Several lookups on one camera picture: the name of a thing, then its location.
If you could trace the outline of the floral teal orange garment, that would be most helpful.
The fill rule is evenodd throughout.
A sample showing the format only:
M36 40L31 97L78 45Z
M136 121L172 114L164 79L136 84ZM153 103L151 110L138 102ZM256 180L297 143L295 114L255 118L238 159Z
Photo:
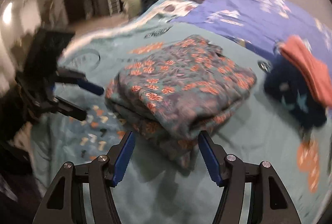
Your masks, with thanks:
M220 46L191 35L122 68L105 102L170 161L191 169L200 132L218 130L256 82Z

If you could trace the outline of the teal patterned bedspread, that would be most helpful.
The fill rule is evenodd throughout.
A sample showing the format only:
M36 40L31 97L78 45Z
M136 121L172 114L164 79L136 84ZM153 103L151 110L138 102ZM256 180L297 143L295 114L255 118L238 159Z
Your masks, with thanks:
M331 122L312 133L312 149L303 149L298 123L263 91L260 57L220 35L188 23L173 23L188 0L158 0L132 22L75 38L60 65L84 72L107 86L118 72L165 50L188 36L200 35L222 48L257 82L246 100L219 129L215 142L250 163L271 162L284 183L302 223L317 223L331 193L329 146ZM197 147L186 149L151 115L118 113L104 96L71 85L55 93L87 109L78 121L62 114L44 115L32 128L34 173L45 190L65 162L85 164L106 153L131 130L136 146L114 197L125 223L210 223L220 190L210 178Z

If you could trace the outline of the green cushion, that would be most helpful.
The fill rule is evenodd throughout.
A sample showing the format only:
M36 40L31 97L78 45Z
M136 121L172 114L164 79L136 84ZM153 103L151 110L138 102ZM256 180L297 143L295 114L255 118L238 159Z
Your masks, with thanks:
M142 13L141 0L124 0L124 8L129 19L140 16Z

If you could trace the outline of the navy star-pattern garment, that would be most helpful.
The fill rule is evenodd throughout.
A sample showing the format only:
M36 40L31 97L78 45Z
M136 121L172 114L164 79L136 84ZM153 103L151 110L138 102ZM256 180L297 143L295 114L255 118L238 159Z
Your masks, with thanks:
M321 127L327 122L326 109L316 102L298 68L275 48L275 58L266 74L264 91L298 121L303 131Z

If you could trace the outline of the folded red garment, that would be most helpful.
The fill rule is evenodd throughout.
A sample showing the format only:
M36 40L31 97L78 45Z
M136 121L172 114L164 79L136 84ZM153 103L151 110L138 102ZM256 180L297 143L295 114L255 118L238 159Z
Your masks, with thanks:
M297 35L288 37L279 51L302 74L312 98L324 108L331 108L331 78L327 65L315 58Z

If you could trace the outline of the blue tree-print blanket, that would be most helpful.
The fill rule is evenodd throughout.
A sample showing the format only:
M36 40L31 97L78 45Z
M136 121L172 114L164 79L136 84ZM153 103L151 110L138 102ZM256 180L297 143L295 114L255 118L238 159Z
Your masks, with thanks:
M244 40L247 49L268 60L273 59L277 42L298 35L317 59L331 67L331 29L287 0L204 0L175 22Z

